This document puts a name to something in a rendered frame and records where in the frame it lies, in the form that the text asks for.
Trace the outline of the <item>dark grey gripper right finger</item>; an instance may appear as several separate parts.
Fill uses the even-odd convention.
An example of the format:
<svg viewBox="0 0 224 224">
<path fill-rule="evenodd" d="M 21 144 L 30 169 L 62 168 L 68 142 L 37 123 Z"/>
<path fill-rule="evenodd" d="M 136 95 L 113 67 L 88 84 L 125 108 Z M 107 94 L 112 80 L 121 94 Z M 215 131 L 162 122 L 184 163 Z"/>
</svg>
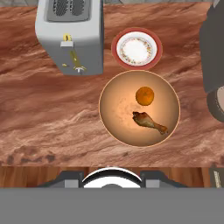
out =
<svg viewBox="0 0 224 224">
<path fill-rule="evenodd" d="M 161 171 L 141 171 L 140 178 L 142 180 L 142 188 L 162 188 L 162 187 L 176 187 L 186 188 L 186 185 L 180 184 L 172 179 L 169 179 Z"/>
</svg>

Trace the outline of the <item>brown chicken drumstick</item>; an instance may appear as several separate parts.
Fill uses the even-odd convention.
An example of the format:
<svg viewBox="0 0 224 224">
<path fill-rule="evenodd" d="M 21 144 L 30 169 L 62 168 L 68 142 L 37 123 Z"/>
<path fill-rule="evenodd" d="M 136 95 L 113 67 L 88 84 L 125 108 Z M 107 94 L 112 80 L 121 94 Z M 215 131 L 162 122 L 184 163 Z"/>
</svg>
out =
<svg viewBox="0 0 224 224">
<path fill-rule="evenodd" d="M 141 127 L 156 129 L 161 135 L 168 132 L 168 129 L 165 126 L 154 122 L 146 112 L 140 113 L 134 111 L 132 115 L 132 119 Z"/>
</svg>

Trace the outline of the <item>dark round pot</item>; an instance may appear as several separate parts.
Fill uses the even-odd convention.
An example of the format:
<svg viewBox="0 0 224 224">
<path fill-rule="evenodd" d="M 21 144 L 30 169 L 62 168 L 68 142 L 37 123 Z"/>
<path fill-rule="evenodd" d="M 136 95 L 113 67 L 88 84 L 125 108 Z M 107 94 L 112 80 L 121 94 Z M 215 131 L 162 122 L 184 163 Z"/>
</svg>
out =
<svg viewBox="0 0 224 224">
<path fill-rule="evenodd" d="M 224 86 L 209 93 L 206 103 L 211 115 L 219 122 L 224 123 Z"/>
</svg>

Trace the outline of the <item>wooden cupboard front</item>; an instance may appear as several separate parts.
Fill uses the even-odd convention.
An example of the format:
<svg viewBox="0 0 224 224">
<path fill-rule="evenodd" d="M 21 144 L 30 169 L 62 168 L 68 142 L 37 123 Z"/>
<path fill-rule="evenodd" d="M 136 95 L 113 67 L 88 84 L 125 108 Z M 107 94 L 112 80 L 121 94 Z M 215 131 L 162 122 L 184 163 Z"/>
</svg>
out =
<svg viewBox="0 0 224 224">
<path fill-rule="evenodd" d="M 34 187 L 55 179 L 62 171 L 81 171 L 84 176 L 97 167 L 0 166 L 0 187 Z M 155 167 L 169 179 L 190 187 L 216 186 L 210 167 Z"/>
</svg>

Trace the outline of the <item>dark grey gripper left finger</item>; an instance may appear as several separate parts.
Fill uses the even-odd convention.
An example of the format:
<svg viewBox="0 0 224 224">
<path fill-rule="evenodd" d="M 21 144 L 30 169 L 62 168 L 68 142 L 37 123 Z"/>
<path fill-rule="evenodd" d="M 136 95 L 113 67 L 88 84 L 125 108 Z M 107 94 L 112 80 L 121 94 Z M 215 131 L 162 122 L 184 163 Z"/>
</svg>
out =
<svg viewBox="0 0 224 224">
<path fill-rule="evenodd" d="M 56 179 L 45 182 L 39 187 L 82 188 L 83 171 L 62 171 Z"/>
</svg>

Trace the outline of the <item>small red-rimmed white plate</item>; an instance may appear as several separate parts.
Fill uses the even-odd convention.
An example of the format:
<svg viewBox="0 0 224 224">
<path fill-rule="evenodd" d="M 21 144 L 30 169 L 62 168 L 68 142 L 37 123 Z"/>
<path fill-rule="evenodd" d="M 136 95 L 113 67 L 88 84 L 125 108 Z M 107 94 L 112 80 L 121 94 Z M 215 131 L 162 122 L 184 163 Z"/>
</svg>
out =
<svg viewBox="0 0 224 224">
<path fill-rule="evenodd" d="M 114 37 L 111 52 L 117 63 L 126 69 L 148 70 L 160 61 L 163 47 L 153 31 L 131 27 Z"/>
</svg>

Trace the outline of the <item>tan round bowl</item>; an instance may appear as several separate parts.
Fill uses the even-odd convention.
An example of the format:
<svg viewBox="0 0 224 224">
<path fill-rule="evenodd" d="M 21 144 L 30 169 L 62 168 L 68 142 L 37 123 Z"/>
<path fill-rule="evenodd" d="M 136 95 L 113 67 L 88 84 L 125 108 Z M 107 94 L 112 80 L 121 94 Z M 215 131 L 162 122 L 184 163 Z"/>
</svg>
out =
<svg viewBox="0 0 224 224">
<path fill-rule="evenodd" d="M 142 87 L 154 92 L 154 100 L 148 106 L 136 100 L 136 92 Z M 168 130 L 160 134 L 157 129 L 139 126 L 133 120 L 135 112 L 146 113 Z M 130 146 L 151 147 L 164 142 L 177 128 L 180 103 L 167 80 L 152 72 L 134 70 L 120 73 L 108 82 L 101 92 L 99 114 L 104 127 L 115 139 Z"/>
</svg>

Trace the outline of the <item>white and black round thing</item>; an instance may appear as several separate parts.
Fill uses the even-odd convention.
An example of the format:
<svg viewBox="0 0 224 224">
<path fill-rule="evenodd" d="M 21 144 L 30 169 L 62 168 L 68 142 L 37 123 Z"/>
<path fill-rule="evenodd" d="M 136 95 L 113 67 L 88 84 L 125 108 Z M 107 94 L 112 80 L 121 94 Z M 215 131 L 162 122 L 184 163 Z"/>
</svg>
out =
<svg viewBox="0 0 224 224">
<path fill-rule="evenodd" d="M 84 188 L 103 188 L 106 186 L 140 188 L 142 180 L 132 171 L 110 166 L 92 171 L 82 180 L 82 184 Z"/>
</svg>

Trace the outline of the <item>grey toaster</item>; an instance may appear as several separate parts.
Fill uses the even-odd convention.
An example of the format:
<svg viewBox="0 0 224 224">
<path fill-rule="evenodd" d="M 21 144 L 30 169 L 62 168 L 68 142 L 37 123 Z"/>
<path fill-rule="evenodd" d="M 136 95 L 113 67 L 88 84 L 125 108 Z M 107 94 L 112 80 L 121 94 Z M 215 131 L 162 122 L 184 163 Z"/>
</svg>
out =
<svg viewBox="0 0 224 224">
<path fill-rule="evenodd" d="M 38 0 L 35 32 L 63 74 L 103 73 L 102 0 Z"/>
</svg>

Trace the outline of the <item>orange tangerine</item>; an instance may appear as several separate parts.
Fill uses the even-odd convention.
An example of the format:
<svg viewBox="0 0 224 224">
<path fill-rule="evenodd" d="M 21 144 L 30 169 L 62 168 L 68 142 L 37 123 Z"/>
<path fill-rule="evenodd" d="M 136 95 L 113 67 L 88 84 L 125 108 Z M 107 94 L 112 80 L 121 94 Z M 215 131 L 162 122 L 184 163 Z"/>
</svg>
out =
<svg viewBox="0 0 224 224">
<path fill-rule="evenodd" d="M 150 87 L 140 87 L 136 91 L 136 101 L 142 106 L 149 106 L 154 100 L 154 92 Z"/>
</svg>

